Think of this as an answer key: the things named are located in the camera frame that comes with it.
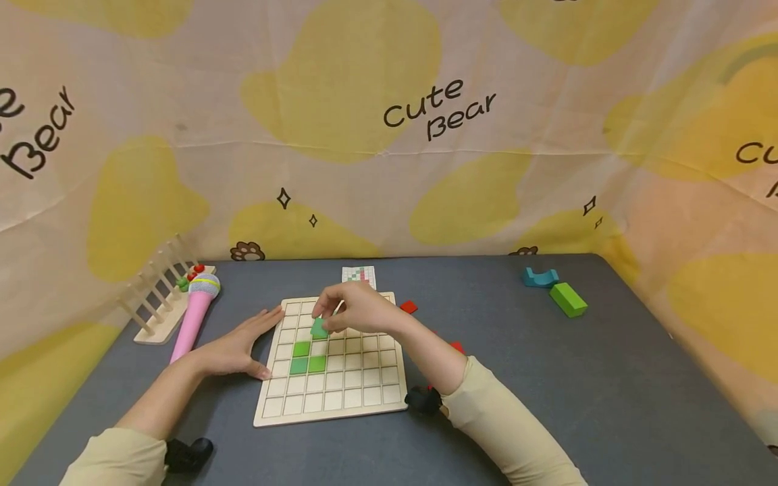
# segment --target green tile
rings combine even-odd
[[[292,356],[299,358],[300,356],[308,356],[310,354],[310,341],[298,341],[294,344],[292,350]]]
[[[327,339],[329,336],[328,332],[321,326],[322,324],[324,324],[324,319],[321,317],[314,319],[314,326],[310,329],[310,335],[314,339]]]
[[[327,356],[311,356],[308,360],[309,373],[322,373],[327,365]]]
[[[573,287],[570,287],[570,284],[566,282],[554,285],[551,288],[550,295],[551,298],[554,299],[554,302],[556,302],[556,305],[558,305],[568,317],[578,317],[589,308],[584,300],[580,298],[580,295],[573,290]]]
[[[292,366],[289,367],[290,375],[304,375],[308,368],[308,358],[294,358]]]

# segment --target hand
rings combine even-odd
[[[188,352],[181,359],[196,362],[206,375],[246,373],[256,379],[268,379],[270,370],[252,359],[251,348],[258,337],[271,330],[283,317],[281,306],[270,312],[264,309],[228,334]]]
[[[343,301],[334,316],[332,313]],[[347,327],[367,333],[390,333],[411,318],[386,300],[367,283],[347,281],[324,289],[314,306],[313,316],[325,319],[323,328],[339,332]]]

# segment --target fabric backdrop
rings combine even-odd
[[[778,3],[0,0],[0,45],[0,483],[174,233],[599,253],[778,443]]]

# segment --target microphone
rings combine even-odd
[[[214,274],[199,274],[189,282],[189,303],[184,314],[184,322],[178,331],[178,339],[173,347],[170,362],[174,362],[187,354],[195,345],[195,339],[202,325],[202,318],[211,305],[211,301],[219,294],[222,286]]]

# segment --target sleeve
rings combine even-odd
[[[474,357],[459,388],[442,399],[451,424],[478,443],[511,484],[586,484],[540,421]]]
[[[60,486],[157,486],[165,478],[166,451],[162,440],[128,428],[109,428],[89,439]]]

